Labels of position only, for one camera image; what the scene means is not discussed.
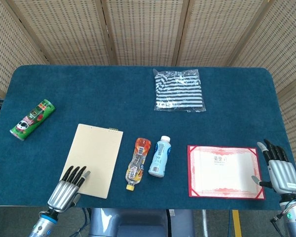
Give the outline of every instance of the blue table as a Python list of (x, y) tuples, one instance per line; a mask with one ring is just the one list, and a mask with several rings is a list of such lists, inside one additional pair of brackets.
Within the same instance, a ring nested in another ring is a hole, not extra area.
[[(124, 131), (107, 199), (83, 196), (84, 207), (171, 209), (279, 209), (266, 200), (188, 197), (187, 145), (255, 147), (268, 138), (294, 162), (274, 84), (262, 68), (198, 68), (207, 111), (154, 111), (153, 67), (22, 66), (11, 80), (0, 113), (0, 205), (46, 205), (65, 164), (78, 123)], [(156, 67), (162, 70), (187, 70)], [(42, 99), (56, 111), (24, 142), (9, 133)], [(171, 137), (166, 175), (148, 175), (153, 152), (135, 191), (125, 171), (138, 137)], [(269, 180), (259, 152), (264, 180)]]

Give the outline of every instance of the yellow floor line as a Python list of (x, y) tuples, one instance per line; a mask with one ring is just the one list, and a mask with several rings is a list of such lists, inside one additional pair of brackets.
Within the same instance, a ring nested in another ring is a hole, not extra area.
[(241, 228), (240, 228), (240, 219), (239, 219), (238, 210), (232, 210), (232, 219), (233, 219), (233, 226), (235, 228), (235, 237), (241, 237)]

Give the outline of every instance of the yellow bottle cap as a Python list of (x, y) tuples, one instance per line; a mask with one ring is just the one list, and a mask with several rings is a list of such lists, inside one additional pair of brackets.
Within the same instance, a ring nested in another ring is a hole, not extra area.
[(126, 186), (126, 189), (127, 189), (127, 190), (130, 190), (130, 191), (133, 191), (133, 190), (134, 190), (134, 186), (128, 184), (128, 185)]

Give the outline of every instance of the white bottle cap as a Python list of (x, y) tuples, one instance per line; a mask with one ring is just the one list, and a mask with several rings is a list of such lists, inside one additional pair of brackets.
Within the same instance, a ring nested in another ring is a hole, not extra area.
[(161, 137), (161, 141), (166, 141), (166, 142), (169, 142), (170, 143), (170, 137), (168, 137), (168, 136), (162, 136)]

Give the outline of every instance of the gray floor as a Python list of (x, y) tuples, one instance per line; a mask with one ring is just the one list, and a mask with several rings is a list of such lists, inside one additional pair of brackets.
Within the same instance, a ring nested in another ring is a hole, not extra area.
[[(27, 237), (38, 219), (38, 213), (46, 207), (0, 207), (0, 237)], [(240, 211), (242, 237), (278, 237), (270, 223), (270, 219), (277, 211)], [(207, 211), (208, 232), (211, 237), (227, 237), (229, 211)], [(200, 210), (194, 212), (196, 237), (202, 237), (202, 214)], [(55, 237), (69, 237), (84, 223), (84, 215), (80, 208), (72, 208), (63, 213), (54, 230)], [(230, 236), (234, 237), (231, 219)], [(283, 220), (278, 221), (278, 226), (284, 236)], [(80, 234), (88, 236), (89, 226)]]

